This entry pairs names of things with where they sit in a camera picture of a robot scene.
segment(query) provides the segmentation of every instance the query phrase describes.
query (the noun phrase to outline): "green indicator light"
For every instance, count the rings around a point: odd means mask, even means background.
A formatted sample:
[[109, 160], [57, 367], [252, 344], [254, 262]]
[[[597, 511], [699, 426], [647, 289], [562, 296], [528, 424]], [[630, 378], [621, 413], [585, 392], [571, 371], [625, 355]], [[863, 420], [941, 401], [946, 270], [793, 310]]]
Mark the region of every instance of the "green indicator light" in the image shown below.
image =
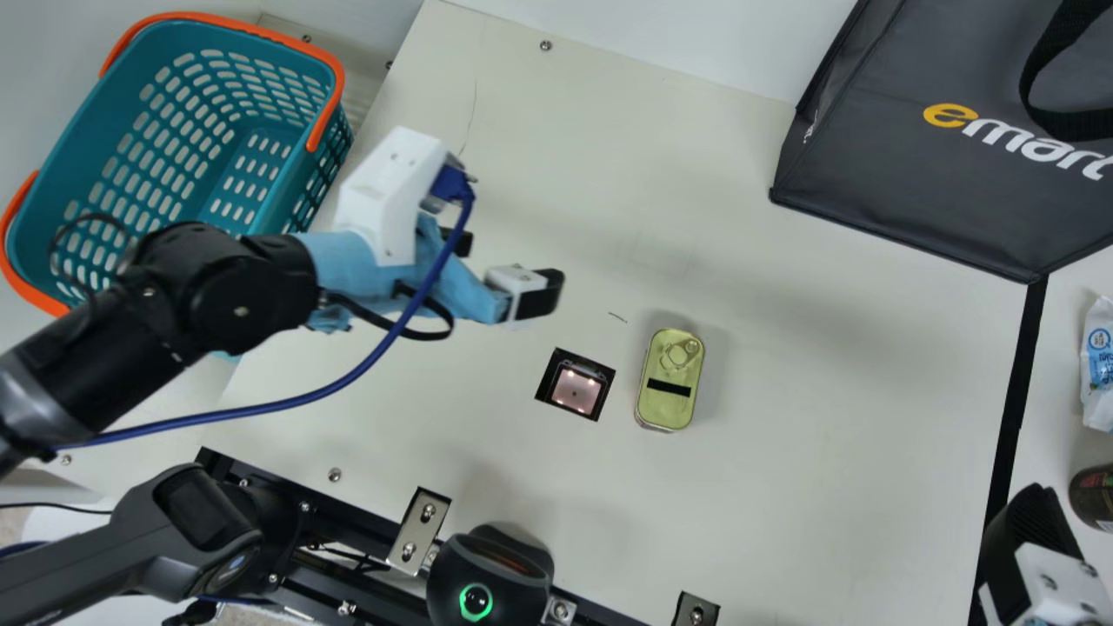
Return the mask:
[[475, 624], [491, 614], [494, 608], [494, 597], [486, 585], [472, 583], [460, 591], [460, 615]]

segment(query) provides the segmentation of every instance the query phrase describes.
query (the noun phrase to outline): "basket handle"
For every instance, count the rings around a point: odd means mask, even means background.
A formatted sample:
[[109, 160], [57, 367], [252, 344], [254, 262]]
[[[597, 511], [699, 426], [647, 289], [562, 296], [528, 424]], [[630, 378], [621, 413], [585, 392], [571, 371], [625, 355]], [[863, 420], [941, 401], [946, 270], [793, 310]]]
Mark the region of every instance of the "basket handle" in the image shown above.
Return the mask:
[[116, 62], [116, 59], [131, 43], [131, 40], [135, 39], [136, 35], [139, 35], [140, 30], [147, 28], [152, 23], [166, 20], [193, 20], [204, 23], [210, 23], [214, 26], [219, 26], [230, 30], [239, 30], [243, 32], [247, 32], [249, 35], [254, 35], [256, 37], [262, 37], [263, 39], [269, 39], [270, 41], [274, 41], [276, 43], [282, 43], [287, 48], [293, 48], [298, 52], [308, 55], [327, 65], [333, 70], [333, 75], [336, 78], [336, 85], [333, 86], [333, 92], [328, 97], [328, 101], [325, 102], [325, 108], [321, 110], [321, 114], [317, 117], [317, 121], [313, 125], [313, 131], [309, 133], [309, 140], [306, 141], [305, 144], [305, 149], [309, 153], [317, 151], [317, 147], [321, 145], [321, 137], [323, 137], [325, 134], [325, 127], [328, 126], [328, 120], [332, 119], [333, 111], [336, 110], [337, 106], [339, 106], [341, 96], [344, 94], [344, 66], [341, 65], [341, 62], [336, 59], [336, 57], [332, 56], [325, 50], [322, 50], [316, 46], [311, 46], [305, 41], [294, 39], [293, 37], [288, 37], [280, 32], [275, 32], [273, 30], [255, 26], [254, 23], [242, 22], [239, 20], [233, 20], [228, 18], [223, 18], [220, 16], [213, 16], [209, 13], [199, 13], [196, 11], [174, 11], [169, 13], [158, 13], [156, 16], [151, 16], [149, 18], [136, 22], [135, 26], [129, 28], [128, 31], [124, 33], [124, 37], [121, 37], [120, 40], [116, 42], [116, 46], [112, 48], [112, 51], [108, 53], [108, 58], [105, 59], [105, 65], [101, 66], [100, 68], [100, 77], [101, 78], [105, 77], [105, 74], [108, 72], [108, 68], [112, 67], [112, 63]]
[[24, 281], [23, 277], [16, 272], [16, 268], [11, 266], [11, 261], [8, 258], [8, 228], [10, 228], [11, 223], [16, 221], [16, 215], [19, 214], [19, 209], [23, 206], [23, 200], [27, 198], [27, 194], [31, 190], [31, 185], [35, 184], [35, 179], [38, 178], [38, 176], [39, 170], [36, 169], [30, 176], [27, 177], [27, 180], [24, 180], [19, 190], [16, 192], [11, 202], [8, 203], [8, 208], [4, 211], [3, 217], [0, 218], [0, 271], [2, 271], [4, 277], [8, 278], [8, 284], [11, 285], [11, 288], [16, 290], [16, 293], [22, 296], [23, 300], [30, 302], [55, 317], [61, 317], [67, 311], [69, 311], [69, 307]]

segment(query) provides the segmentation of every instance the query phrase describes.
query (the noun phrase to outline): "scratch mark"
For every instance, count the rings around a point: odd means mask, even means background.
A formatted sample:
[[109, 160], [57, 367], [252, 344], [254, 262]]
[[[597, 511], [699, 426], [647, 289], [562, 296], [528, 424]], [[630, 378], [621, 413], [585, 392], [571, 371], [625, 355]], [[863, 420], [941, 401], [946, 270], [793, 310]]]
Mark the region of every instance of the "scratch mark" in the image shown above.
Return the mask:
[[464, 130], [464, 145], [460, 146], [460, 151], [456, 153], [457, 157], [464, 156], [464, 150], [467, 148], [467, 139], [472, 136], [472, 124], [475, 123], [475, 105], [480, 101], [480, 79], [476, 78], [475, 82], [472, 85], [472, 115], [467, 118], [467, 129]]

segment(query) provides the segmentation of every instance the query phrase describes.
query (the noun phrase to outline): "dark bottle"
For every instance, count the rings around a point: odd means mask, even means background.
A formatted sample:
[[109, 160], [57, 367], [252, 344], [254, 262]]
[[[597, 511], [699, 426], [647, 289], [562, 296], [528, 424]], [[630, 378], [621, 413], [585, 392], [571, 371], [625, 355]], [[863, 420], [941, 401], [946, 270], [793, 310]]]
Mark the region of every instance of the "dark bottle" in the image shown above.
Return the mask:
[[1113, 463], [1086, 468], [1074, 475], [1067, 497], [1082, 521], [1113, 532]]

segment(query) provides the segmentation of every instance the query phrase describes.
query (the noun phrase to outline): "teal plastic basket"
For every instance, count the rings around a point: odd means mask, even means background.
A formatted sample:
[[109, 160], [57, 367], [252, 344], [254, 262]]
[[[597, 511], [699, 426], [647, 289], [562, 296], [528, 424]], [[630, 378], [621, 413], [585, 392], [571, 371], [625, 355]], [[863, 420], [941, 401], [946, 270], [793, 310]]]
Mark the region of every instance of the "teal plastic basket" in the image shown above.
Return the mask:
[[[164, 13], [124, 36], [33, 183], [13, 198], [2, 270], [61, 315], [111, 283], [135, 238], [178, 222], [233, 235], [308, 228], [352, 145], [344, 70], [324, 50], [254, 25]], [[55, 264], [48, 247], [71, 226]]]

